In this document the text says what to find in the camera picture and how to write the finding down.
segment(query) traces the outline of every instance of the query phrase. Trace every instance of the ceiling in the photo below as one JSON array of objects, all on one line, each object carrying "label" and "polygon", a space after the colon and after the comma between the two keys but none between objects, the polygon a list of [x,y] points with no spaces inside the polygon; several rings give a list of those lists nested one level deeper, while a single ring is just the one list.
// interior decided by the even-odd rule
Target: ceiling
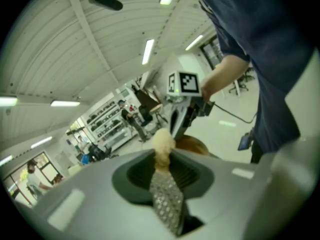
[{"label": "ceiling", "polygon": [[[119,1],[121,11],[88,0],[33,0],[21,13],[0,57],[0,93],[25,102],[0,110],[0,152],[53,130],[63,134],[90,105],[213,30],[198,0]],[[148,39],[155,45],[142,66]],[[50,107],[77,97],[78,107]]]}]

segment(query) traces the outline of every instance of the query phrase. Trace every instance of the black cable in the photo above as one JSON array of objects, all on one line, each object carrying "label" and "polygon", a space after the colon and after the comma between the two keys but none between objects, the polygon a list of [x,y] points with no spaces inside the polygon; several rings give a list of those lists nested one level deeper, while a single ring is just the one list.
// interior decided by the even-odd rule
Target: black cable
[{"label": "black cable", "polygon": [[256,115],[257,115],[257,112],[256,112],[256,113],[254,114],[254,116],[253,116],[253,118],[252,118],[251,121],[246,121],[246,120],[243,120],[242,118],[240,118],[239,116],[236,116],[235,114],[232,114],[231,112],[229,112],[229,111],[225,110],[224,108],[218,106],[217,103],[214,103],[214,105],[215,105],[216,107],[218,107],[219,109],[221,109],[222,111],[227,112],[229,115],[234,116],[235,118],[238,118],[238,119],[241,120],[242,122],[245,122],[246,124],[251,124],[251,123],[254,121],[254,119],[255,119],[255,117],[256,117]]}]

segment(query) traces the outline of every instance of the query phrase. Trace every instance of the dark blue shirt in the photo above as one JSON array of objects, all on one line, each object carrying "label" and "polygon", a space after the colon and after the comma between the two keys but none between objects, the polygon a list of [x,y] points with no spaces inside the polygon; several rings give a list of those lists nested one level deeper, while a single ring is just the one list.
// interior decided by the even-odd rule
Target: dark blue shirt
[{"label": "dark blue shirt", "polygon": [[300,136],[285,97],[304,71],[314,46],[300,33],[281,0],[202,0],[223,55],[251,61],[260,93],[254,136],[264,153]]}]

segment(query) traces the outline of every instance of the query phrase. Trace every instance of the white floor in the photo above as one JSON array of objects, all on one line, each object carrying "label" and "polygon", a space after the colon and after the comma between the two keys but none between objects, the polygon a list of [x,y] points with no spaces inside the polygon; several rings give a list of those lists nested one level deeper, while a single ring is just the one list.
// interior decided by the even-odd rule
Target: white floor
[{"label": "white floor", "polygon": [[[211,101],[216,102],[217,105],[238,117],[251,121],[257,112],[258,106],[259,84],[257,77],[255,76],[254,80],[245,82],[245,84],[249,91],[242,91],[240,97],[235,94],[235,91],[233,93],[228,92],[233,87],[230,85],[224,89],[225,98],[221,92],[218,92],[211,97]],[[166,107],[163,112],[169,118],[170,107]],[[221,124],[224,122],[228,122],[231,126]],[[212,154],[221,159],[249,163],[251,150],[238,151],[238,146],[241,137],[249,132],[254,127],[254,124],[255,120],[251,124],[244,123],[214,106],[209,116],[196,118],[185,134],[201,140]],[[147,150],[151,147],[151,140],[142,144],[139,142],[139,138],[136,137],[117,149],[115,153],[121,156],[140,150]]]}]

